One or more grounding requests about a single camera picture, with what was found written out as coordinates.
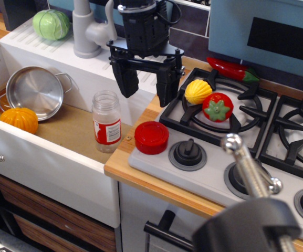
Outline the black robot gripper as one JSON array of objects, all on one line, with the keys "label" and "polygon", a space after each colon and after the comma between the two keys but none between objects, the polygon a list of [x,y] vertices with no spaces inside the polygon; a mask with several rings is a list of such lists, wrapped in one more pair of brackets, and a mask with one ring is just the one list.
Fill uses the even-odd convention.
[{"label": "black robot gripper", "polygon": [[[156,91],[160,107],[167,106],[177,95],[178,75],[183,74],[184,51],[169,44],[169,29],[181,18],[174,1],[120,1],[117,6],[123,18],[124,42],[108,42],[112,70],[122,95],[126,98],[139,89],[137,70],[156,73]],[[154,67],[135,57],[166,56],[172,66]]]}]

